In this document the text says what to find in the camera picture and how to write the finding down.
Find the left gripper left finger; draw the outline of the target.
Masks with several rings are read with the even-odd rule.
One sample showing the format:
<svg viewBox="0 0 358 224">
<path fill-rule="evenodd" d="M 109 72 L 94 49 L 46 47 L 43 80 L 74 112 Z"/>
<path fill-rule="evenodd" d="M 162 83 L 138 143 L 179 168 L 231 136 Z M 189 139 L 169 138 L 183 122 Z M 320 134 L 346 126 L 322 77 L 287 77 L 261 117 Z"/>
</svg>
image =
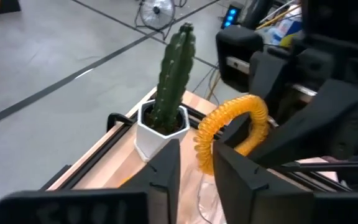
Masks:
<svg viewBox="0 0 358 224">
<path fill-rule="evenodd" d="M 169 141 L 120 188 L 139 190 L 126 203 L 120 223 L 176 224 L 180 189 L 180 142 Z"/>
</svg>

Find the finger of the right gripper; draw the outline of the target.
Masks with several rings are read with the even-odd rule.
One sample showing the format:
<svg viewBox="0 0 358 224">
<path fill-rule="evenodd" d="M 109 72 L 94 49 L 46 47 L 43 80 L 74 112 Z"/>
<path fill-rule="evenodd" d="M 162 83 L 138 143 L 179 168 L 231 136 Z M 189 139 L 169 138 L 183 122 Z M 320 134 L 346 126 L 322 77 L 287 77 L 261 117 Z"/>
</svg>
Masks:
<svg viewBox="0 0 358 224">
<path fill-rule="evenodd" d="M 347 159 L 358 147 L 358 85 L 326 81 L 302 110 L 248 158 L 269 168 L 311 157 Z"/>
<path fill-rule="evenodd" d="M 225 128 L 219 142 L 235 148 L 243 142 L 249 135 L 249 125 L 251 119 L 248 113 L 244 113 L 234 118 Z"/>
</svg>

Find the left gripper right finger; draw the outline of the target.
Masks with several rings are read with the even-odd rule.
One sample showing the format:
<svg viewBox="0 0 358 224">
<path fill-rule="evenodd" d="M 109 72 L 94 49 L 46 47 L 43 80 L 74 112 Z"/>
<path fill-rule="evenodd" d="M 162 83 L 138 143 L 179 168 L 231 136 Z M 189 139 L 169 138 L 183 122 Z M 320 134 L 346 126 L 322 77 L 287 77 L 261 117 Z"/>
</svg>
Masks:
<svg viewBox="0 0 358 224">
<path fill-rule="evenodd" d="M 228 224 L 304 224 L 314 195 L 269 172 L 234 149 L 213 143 L 216 187 Z"/>
</svg>

